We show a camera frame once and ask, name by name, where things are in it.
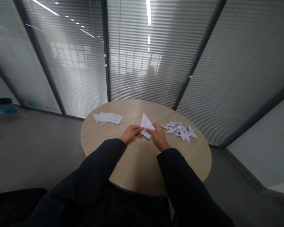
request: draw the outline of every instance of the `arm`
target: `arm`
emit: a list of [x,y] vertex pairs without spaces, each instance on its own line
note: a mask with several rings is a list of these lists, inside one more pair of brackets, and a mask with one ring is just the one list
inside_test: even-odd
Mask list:
[[143,129],[130,125],[119,139],[105,140],[80,167],[39,202],[20,226],[76,226],[86,207],[91,207],[107,182],[126,144]]
[[215,203],[181,153],[168,145],[164,129],[154,123],[154,140],[162,151],[157,160],[179,226],[233,226],[231,218]]

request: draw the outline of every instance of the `hand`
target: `hand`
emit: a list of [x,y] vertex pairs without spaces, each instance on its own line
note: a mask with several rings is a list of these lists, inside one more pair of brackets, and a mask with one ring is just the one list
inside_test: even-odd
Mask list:
[[143,135],[140,132],[143,130],[144,127],[140,127],[138,125],[130,125],[127,127],[123,135],[119,137],[119,139],[127,145],[135,136],[141,138]]
[[165,137],[165,132],[164,129],[158,125],[157,123],[152,123],[152,125],[155,127],[155,131],[152,131],[148,128],[145,129],[145,131],[154,138],[154,141],[156,145],[158,146],[160,151],[164,151],[166,149],[170,148],[170,145],[168,144],[166,137]]

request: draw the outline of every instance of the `window blind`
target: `window blind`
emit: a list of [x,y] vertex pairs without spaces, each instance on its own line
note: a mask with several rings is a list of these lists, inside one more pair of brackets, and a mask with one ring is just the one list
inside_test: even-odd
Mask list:
[[22,3],[25,23],[66,114],[85,118],[107,102],[101,1]]
[[172,108],[217,3],[108,0],[112,100]]
[[284,87],[284,1],[228,0],[177,111],[220,146]]
[[10,0],[0,0],[0,75],[13,86],[25,106],[61,113],[14,2]]

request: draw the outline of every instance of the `person's left hand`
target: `person's left hand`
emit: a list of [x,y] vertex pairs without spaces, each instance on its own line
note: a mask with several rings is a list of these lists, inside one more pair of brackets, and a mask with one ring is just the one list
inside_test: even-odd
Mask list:
[[143,130],[144,127],[140,127],[138,125],[130,125],[127,127],[123,135],[119,137],[119,139],[127,145],[135,136],[141,138],[143,135],[140,132]]

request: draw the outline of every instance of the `person's right hand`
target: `person's right hand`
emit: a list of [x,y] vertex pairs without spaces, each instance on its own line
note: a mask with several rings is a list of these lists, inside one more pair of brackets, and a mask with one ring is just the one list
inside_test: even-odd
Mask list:
[[152,123],[152,125],[155,127],[155,131],[152,131],[148,128],[145,129],[145,131],[149,134],[151,134],[151,136],[153,137],[156,145],[158,146],[160,151],[164,151],[166,149],[170,148],[170,145],[168,144],[166,137],[165,137],[165,133],[164,133],[164,129],[158,125],[157,123]]

